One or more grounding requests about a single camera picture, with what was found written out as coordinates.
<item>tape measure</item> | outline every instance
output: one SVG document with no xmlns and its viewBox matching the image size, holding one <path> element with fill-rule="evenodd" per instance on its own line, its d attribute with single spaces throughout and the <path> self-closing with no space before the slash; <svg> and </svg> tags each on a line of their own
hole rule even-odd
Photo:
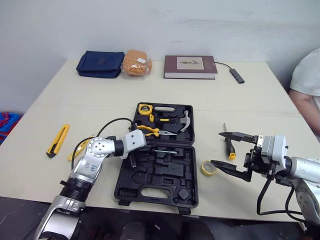
<svg viewBox="0 0 320 240">
<path fill-rule="evenodd" d="M 148 104 L 139 104 L 138 112 L 140 115 L 150 116 L 153 106 Z"/>
<path fill-rule="evenodd" d="M 201 172 L 203 175 L 210 177 L 214 175 L 217 171 L 216 166 L 214 166 L 210 160 L 204 161 L 201 164 Z"/>
</svg>

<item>bread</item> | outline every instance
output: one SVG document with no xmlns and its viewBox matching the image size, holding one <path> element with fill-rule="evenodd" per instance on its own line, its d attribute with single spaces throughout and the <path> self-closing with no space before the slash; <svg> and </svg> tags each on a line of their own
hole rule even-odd
<svg viewBox="0 0 320 240">
<path fill-rule="evenodd" d="M 147 60 L 147 54 L 143 51 L 129 50 L 123 59 L 121 70 L 134 76 L 144 76 L 152 68 L 151 60 Z"/>
</svg>

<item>brown book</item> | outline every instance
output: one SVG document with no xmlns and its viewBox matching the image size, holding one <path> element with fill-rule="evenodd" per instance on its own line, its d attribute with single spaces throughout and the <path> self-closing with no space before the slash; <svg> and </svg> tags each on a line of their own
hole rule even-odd
<svg viewBox="0 0 320 240">
<path fill-rule="evenodd" d="M 165 56 L 165 79 L 215 79 L 217 73 L 213 56 Z"/>
</svg>

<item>hammer head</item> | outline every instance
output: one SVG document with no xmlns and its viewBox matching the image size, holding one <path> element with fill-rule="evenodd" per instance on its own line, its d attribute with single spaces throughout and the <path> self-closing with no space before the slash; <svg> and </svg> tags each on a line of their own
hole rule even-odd
<svg viewBox="0 0 320 240">
<path fill-rule="evenodd" d="M 188 116 L 189 112 L 185 110 L 184 112 L 184 117 L 180 118 L 180 123 L 185 124 L 183 128 L 181 128 L 180 132 L 184 132 L 187 130 L 187 128 L 190 126 L 191 119 Z"/>
</svg>

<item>person's arm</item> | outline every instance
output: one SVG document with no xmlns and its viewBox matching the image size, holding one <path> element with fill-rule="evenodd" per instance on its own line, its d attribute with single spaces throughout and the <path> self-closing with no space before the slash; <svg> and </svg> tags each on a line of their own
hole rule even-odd
<svg viewBox="0 0 320 240">
<path fill-rule="evenodd" d="M 310 102 L 312 96 L 291 89 L 289 96 L 312 131 L 320 136 L 320 112 Z"/>
</svg>

